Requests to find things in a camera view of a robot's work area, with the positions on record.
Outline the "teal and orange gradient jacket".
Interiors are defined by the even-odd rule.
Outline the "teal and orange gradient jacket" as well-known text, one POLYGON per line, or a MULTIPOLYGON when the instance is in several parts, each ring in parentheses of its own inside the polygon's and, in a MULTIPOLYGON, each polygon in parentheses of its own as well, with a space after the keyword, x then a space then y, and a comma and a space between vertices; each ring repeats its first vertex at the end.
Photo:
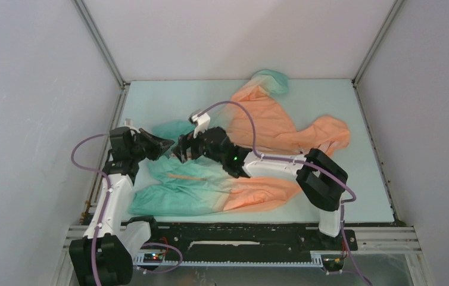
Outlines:
POLYGON ((321 116, 297 129, 277 98, 286 75, 260 70, 205 123, 164 123, 155 135, 172 139, 171 154, 147 164, 155 184, 139 188, 133 216, 200 216, 263 212, 304 193, 324 214, 338 212, 347 174, 331 155, 350 143, 347 124, 321 116))

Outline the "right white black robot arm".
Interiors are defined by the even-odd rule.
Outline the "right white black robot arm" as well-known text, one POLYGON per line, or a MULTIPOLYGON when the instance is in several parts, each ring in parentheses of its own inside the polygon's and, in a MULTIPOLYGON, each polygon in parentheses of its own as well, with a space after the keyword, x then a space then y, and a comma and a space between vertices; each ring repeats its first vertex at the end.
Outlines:
POLYGON ((308 154, 259 154, 234 144, 221 127, 181 135, 172 149, 182 163, 201 156, 222 166, 234 178, 275 178, 295 182, 319 211, 318 240, 333 249, 342 241, 341 200, 348 175, 323 151, 308 154))

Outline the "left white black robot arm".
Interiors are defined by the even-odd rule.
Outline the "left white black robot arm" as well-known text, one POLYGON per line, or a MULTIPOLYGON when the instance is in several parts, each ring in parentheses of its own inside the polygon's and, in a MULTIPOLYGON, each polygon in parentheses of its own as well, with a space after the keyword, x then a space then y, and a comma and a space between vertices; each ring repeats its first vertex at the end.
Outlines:
POLYGON ((110 142, 108 160, 102 169, 75 165, 102 176, 101 195, 83 237, 73 240, 69 255, 79 285, 126 285, 133 275, 133 256, 141 245, 158 245, 160 232, 141 221, 125 236, 120 235, 127 201, 133 198, 133 184, 142 160, 158 160, 173 144, 133 126, 106 133, 110 142))

